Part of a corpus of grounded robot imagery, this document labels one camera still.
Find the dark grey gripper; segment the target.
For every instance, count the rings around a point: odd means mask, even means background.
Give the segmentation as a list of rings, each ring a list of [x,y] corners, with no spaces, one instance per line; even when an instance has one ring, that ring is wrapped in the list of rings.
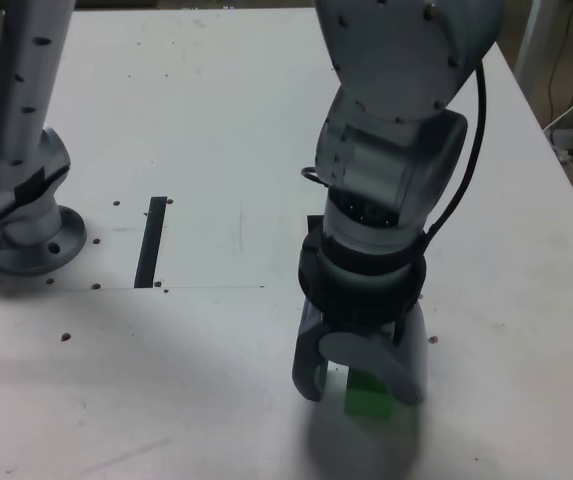
[[[406,314],[404,333],[396,341],[395,323],[378,325],[335,319],[326,324],[322,313],[306,299],[292,380],[306,400],[320,402],[329,360],[371,374],[405,405],[420,405],[426,397],[427,347],[425,322],[418,304]]]

